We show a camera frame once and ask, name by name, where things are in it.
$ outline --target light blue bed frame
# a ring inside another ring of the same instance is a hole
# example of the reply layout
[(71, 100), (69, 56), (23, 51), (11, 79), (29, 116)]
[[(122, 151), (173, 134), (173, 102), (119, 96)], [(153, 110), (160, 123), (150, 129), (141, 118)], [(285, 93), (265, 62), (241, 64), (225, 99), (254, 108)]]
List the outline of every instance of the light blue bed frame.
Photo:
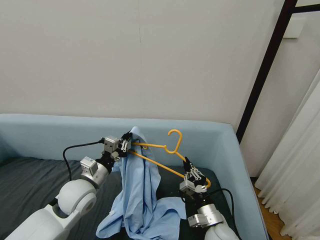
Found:
[[(242, 239), (269, 239), (239, 143), (230, 124), (189, 120), (0, 114), (0, 161), (12, 157), (61, 160), (62, 151), (68, 146), (98, 141), (109, 135), (122, 136), (133, 126), (142, 130), (149, 143), (166, 144), (169, 150), (175, 148), (178, 135), (173, 133), (168, 136), (168, 131), (180, 130), (183, 140), (179, 152), (187, 156), (196, 167), (214, 171), (221, 187), (232, 192), (235, 221)], [(98, 158), (102, 147), (99, 144), (71, 149), (67, 158)], [(182, 165), (177, 156), (168, 155), (163, 149), (154, 149), (153, 153), (155, 159), (164, 165)]]

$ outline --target wooden floor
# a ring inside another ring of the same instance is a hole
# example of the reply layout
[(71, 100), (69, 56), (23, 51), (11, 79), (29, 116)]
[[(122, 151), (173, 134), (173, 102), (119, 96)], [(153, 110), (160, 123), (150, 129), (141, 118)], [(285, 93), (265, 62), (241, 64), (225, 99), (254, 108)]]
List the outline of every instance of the wooden floor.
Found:
[[(254, 191), (258, 197), (260, 190), (254, 187)], [(269, 212), (269, 209), (265, 208), (261, 204), (262, 198), (258, 198), (258, 201), (259, 201), (260, 209), (264, 218), (266, 229), (269, 235), (272, 237), (272, 240), (291, 240), (291, 237), (289, 237), (288, 235), (286, 236), (280, 235), (280, 230), (284, 226), (284, 222), (281, 221), (279, 216)]]

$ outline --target bed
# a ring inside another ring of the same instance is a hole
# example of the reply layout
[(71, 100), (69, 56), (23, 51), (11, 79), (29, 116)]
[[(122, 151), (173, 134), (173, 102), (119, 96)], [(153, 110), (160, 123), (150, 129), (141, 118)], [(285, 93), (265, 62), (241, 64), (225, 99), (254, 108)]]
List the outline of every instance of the bed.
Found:
[[(248, 177), (239, 144), (229, 124), (159, 119), (121, 119), (48, 116), (29, 114), (0, 114), (0, 239), (4, 239), (34, 211), (43, 208), (59, 192), (68, 179), (65, 163), (61, 161), (65, 147), (92, 142), (108, 135), (121, 136), (138, 126), (149, 143), (176, 145), (178, 136), (168, 136), (170, 129), (179, 129), (183, 140), (179, 152), (187, 156), (217, 188), (231, 190), (235, 203), (235, 221), (244, 240), (267, 240), (260, 208)], [(101, 146), (71, 149), (67, 153), (75, 178), (84, 156), (98, 158)], [(181, 161), (161, 149), (154, 149), (155, 158), (183, 173)], [(178, 195), (181, 179), (159, 169), (161, 175), (157, 198)], [(72, 229), (68, 239), (96, 239), (97, 225), (109, 213), (114, 198), (121, 191), (121, 176), (112, 173), (97, 193), (94, 209)], [(229, 196), (217, 193), (216, 207), (231, 221)], [(201, 239), (203, 229), (180, 223), (179, 239)], [(110, 239), (128, 239), (123, 230)]]

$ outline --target white wall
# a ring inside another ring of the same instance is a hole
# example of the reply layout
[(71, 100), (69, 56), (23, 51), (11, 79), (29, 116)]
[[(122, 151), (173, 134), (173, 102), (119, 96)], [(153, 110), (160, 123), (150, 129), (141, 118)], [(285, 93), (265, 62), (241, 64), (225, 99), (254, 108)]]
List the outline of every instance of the white wall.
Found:
[(273, 1), (0, 1), (0, 112), (237, 127)]
[(241, 142), (251, 176), (267, 164), (320, 68), (320, 12), (299, 15), (306, 16), (301, 35), (282, 40)]

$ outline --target hanger hook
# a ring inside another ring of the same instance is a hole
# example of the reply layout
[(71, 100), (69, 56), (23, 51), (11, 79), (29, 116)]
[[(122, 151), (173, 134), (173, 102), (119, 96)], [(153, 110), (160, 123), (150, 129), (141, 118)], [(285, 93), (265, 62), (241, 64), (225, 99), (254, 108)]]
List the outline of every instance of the hanger hook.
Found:
[(168, 153), (168, 154), (175, 154), (178, 152), (178, 149), (180, 147), (180, 144), (181, 144), (181, 141), (182, 141), (182, 132), (180, 132), (178, 129), (171, 129), (169, 132), (168, 132), (168, 136), (170, 136), (172, 133), (178, 133), (179, 134), (179, 140), (175, 146), (175, 149), (173, 151), (170, 151), (168, 150), (167, 148), (167, 145), (164, 145), (164, 150)]

